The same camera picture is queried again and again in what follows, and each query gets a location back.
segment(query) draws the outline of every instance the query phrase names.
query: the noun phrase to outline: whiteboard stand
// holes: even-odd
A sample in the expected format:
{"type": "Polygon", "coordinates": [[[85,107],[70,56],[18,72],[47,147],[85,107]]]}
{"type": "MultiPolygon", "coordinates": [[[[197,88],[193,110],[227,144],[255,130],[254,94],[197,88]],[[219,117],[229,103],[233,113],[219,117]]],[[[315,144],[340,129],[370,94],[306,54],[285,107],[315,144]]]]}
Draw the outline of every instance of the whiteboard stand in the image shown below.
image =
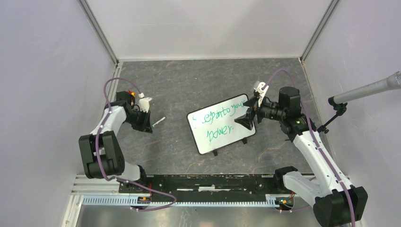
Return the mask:
{"type": "Polygon", "coordinates": [[[234,119],[246,113],[246,101],[248,96],[241,94],[187,114],[199,154],[212,152],[217,156],[221,147],[238,141],[247,144],[247,138],[256,133],[255,127],[248,130],[234,122],[234,119]]]}

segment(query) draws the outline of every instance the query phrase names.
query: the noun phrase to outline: cable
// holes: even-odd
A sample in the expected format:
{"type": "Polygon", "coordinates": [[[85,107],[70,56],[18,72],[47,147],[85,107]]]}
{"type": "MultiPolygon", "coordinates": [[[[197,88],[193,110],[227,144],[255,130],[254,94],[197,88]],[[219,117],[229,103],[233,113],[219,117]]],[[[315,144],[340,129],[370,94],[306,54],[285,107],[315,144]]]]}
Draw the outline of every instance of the cable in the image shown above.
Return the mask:
{"type": "Polygon", "coordinates": [[[308,206],[304,206],[304,207],[297,208],[297,209],[292,209],[292,210],[278,210],[278,211],[280,211],[280,213],[292,213],[292,212],[297,212],[297,211],[305,210],[305,209],[307,209],[307,208],[309,208],[309,207],[310,207],[310,206],[308,205],[308,206]]]}
{"type": "Polygon", "coordinates": [[[109,80],[106,81],[105,85],[103,86],[103,94],[104,94],[104,96],[106,98],[106,103],[107,103],[109,111],[107,112],[105,118],[103,119],[102,123],[100,124],[100,127],[97,130],[96,138],[95,138],[96,158],[97,158],[97,162],[99,163],[100,172],[102,172],[102,176],[106,181],[111,181],[112,179],[116,179],[117,181],[120,181],[120,182],[129,182],[129,183],[134,184],[134,185],[136,185],[136,186],[138,186],[140,188],[143,188],[143,189],[146,189],[148,191],[151,191],[151,192],[154,192],[154,193],[158,193],[158,194],[161,194],[161,195],[169,196],[169,197],[174,199],[173,202],[171,202],[171,203],[169,203],[167,205],[161,206],[161,207],[156,207],[156,208],[152,208],[152,209],[148,209],[148,210],[138,210],[137,209],[137,211],[154,211],[154,210],[160,210],[160,209],[163,209],[163,208],[170,207],[171,205],[173,205],[174,203],[177,202],[177,198],[175,196],[167,194],[167,193],[164,193],[164,192],[160,192],[160,191],[157,191],[157,190],[154,190],[154,189],[150,189],[150,188],[148,188],[148,187],[146,187],[144,185],[141,185],[141,184],[139,184],[137,182],[134,182],[134,181],[129,181],[129,180],[126,180],[126,179],[115,177],[115,176],[109,178],[107,176],[106,172],[105,172],[105,169],[103,168],[103,164],[102,164],[102,160],[100,158],[100,152],[99,152],[99,137],[100,137],[100,132],[102,131],[104,124],[106,123],[107,119],[109,118],[109,116],[112,113],[112,105],[110,103],[109,98],[107,97],[106,87],[107,87],[108,83],[110,83],[113,80],[117,80],[117,79],[121,79],[121,80],[125,80],[125,81],[129,82],[130,84],[132,84],[138,90],[139,94],[141,94],[138,86],[135,83],[133,83],[130,80],[125,79],[125,78],[112,78],[112,79],[109,79],[109,80]]]}
{"type": "Polygon", "coordinates": [[[138,110],[140,111],[140,107],[139,107],[137,104],[135,104],[134,106],[137,106],[137,107],[138,107],[138,110]]]}
{"type": "Polygon", "coordinates": [[[295,196],[295,192],[292,192],[289,199],[292,199],[295,196]]]}
{"type": "Polygon", "coordinates": [[[283,206],[286,206],[286,207],[288,207],[288,208],[290,208],[290,209],[292,209],[293,208],[293,206],[288,206],[287,204],[285,204],[285,203],[283,203],[282,204],[283,206]]]}
{"type": "MultiPolygon", "coordinates": [[[[273,75],[272,75],[272,76],[270,77],[270,79],[266,82],[266,85],[265,85],[262,89],[265,89],[265,88],[270,84],[270,82],[276,77],[276,75],[277,75],[278,73],[280,73],[280,72],[285,72],[285,73],[290,77],[293,86],[296,87],[296,86],[295,86],[294,77],[291,75],[291,73],[290,73],[288,70],[286,70],[286,69],[279,69],[279,70],[277,70],[277,71],[275,71],[275,72],[273,73],[273,75]]],[[[326,154],[325,154],[325,153],[323,152],[323,150],[320,148],[320,145],[319,145],[319,143],[317,142],[316,137],[314,136],[314,131],[313,131],[313,129],[312,129],[312,124],[311,124],[311,120],[310,120],[310,117],[309,117],[309,112],[305,109],[305,105],[304,105],[304,103],[303,103],[302,101],[301,101],[301,106],[302,106],[302,108],[303,108],[303,110],[304,110],[304,113],[305,113],[305,116],[306,116],[306,121],[307,121],[307,123],[308,123],[309,132],[311,133],[311,136],[312,136],[312,138],[313,138],[313,140],[314,140],[314,143],[316,144],[316,147],[318,148],[320,154],[323,156],[324,160],[325,160],[326,163],[329,165],[331,171],[334,173],[334,176],[337,178],[337,180],[339,181],[339,183],[340,183],[342,189],[344,190],[345,196],[347,197],[347,201],[348,201],[349,211],[350,211],[350,214],[351,214],[351,226],[352,226],[352,227],[355,227],[355,214],[354,214],[354,207],[352,206],[351,196],[349,195],[349,192],[348,192],[348,190],[347,190],[345,184],[341,181],[340,175],[337,173],[336,169],[335,169],[334,166],[331,164],[331,162],[330,162],[329,159],[327,158],[326,154]]],[[[305,208],[306,208],[306,207],[302,207],[302,208],[299,208],[299,209],[296,209],[296,210],[303,210],[303,209],[305,209],[305,208]]]]}

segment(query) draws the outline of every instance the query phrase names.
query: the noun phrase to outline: white wall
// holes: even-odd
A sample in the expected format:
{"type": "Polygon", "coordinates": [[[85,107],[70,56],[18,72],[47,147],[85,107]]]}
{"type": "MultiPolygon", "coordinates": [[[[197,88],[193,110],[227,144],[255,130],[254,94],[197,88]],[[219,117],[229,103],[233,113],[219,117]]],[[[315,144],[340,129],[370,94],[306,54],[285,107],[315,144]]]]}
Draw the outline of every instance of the white wall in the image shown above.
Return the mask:
{"type": "MultiPolygon", "coordinates": [[[[327,98],[401,70],[401,1],[340,1],[306,59],[322,120],[334,115],[327,98]]],[[[401,197],[401,90],[351,101],[329,125],[340,168],[369,199],[367,227],[399,226],[401,197]]]]}
{"type": "Polygon", "coordinates": [[[299,57],[330,0],[88,0],[120,59],[299,57]]]}
{"type": "Polygon", "coordinates": [[[0,4],[0,226],[60,226],[113,64],[75,0],[0,4]]]}

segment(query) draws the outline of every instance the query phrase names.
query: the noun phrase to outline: microphone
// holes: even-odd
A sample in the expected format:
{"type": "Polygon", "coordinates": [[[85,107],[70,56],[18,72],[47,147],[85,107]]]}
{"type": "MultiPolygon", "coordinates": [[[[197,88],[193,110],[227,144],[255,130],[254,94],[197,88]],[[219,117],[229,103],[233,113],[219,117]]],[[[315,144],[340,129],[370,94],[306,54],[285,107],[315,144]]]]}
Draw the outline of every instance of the microphone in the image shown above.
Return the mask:
{"type": "Polygon", "coordinates": [[[401,89],[401,72],[399,71],[375,83],[330,97],[329,104],[335,106],[355,99],[395,89],[401,89]]]}

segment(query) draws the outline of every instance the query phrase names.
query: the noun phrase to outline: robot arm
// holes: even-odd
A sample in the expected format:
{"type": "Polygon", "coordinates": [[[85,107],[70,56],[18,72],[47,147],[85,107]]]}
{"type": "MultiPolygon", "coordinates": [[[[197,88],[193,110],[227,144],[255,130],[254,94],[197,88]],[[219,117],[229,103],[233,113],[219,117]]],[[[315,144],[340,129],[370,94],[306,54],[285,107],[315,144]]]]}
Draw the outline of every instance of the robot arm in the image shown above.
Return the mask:
{"type": "Polygon", "coordinates": [[[308,119],[301,113],[299,90],[294,87],[283,87],[279,91],[278,102],[271,102],[267,97],[263,97],[259,105],[264,93],[261,95],[255,89],[255,96],[244,103],[249,107],[245,116],[235,119],[235,122],[251,129],[254,116],[257,116],[258,123],[264,118],[279,121],[281,130],[306,158],[318,182],[318,184],[310,182],[296,168],[288,166],[275,171],[274,177],[278,186],[294,191],[312,206],[321,226],[336,226],[351,221],[346,193],[341,185],[343,183],[351,196],[355,220],[360,220],[367,201],[367,193],[363,187],[355,188],[340,171],[309,119],[313,129],[311,134],[308,119]]]}
{"type": "Polygon", "coordinates": [[[144,98],[143,94],[140,94],[140,97],[142,98],[136,105],[135,93],[130,91],[117,92],[116,101],[111,103],[110,116],[103,126],[102,122],[109,112],[107,107],[105,107],[103,118],[98,126],[89,135],[79,138],[79,149],[85,175],[88,178],[103,179],[95,151],[95,137],[99,128],[102,128],[99,135],[100,158],[106,174],[119,175],[132,181],[137,181],[145,175],[140,166],[125,162],[116,137],[124,122],[129,123],[134,130],[152,133],[149,110],[149,102],[152,98],[144,98]]]}

